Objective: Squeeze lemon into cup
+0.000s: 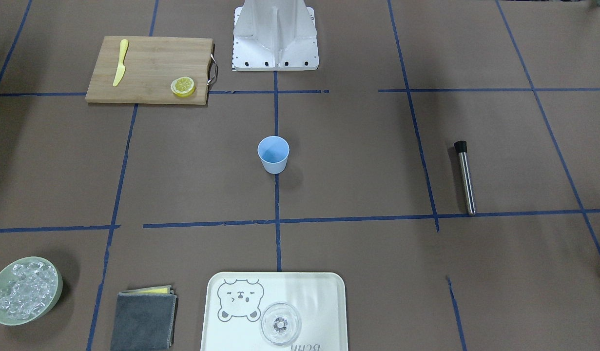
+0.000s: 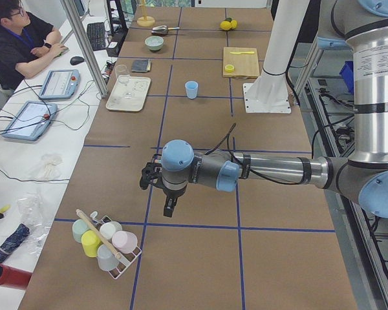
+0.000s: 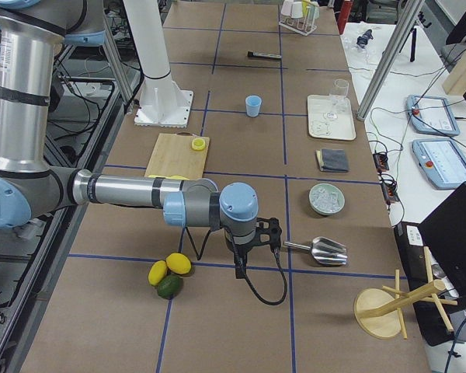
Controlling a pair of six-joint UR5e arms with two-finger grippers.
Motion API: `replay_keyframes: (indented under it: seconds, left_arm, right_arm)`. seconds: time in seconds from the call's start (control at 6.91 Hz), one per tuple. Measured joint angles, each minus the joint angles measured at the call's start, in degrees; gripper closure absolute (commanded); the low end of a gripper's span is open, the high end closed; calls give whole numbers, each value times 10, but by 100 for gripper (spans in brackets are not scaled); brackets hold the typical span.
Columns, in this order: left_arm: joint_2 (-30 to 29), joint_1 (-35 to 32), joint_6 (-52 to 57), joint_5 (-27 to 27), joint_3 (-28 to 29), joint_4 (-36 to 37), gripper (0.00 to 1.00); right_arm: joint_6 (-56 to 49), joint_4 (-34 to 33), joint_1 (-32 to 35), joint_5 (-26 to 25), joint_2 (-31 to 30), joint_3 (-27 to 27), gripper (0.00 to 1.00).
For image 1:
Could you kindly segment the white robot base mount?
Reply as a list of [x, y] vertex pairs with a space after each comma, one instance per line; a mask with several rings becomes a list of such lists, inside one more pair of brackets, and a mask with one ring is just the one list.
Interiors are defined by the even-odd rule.
[[232, 69], [313, 71], [320, 65], [315, 11], [303, 0], [247, 0], [233, 16]]

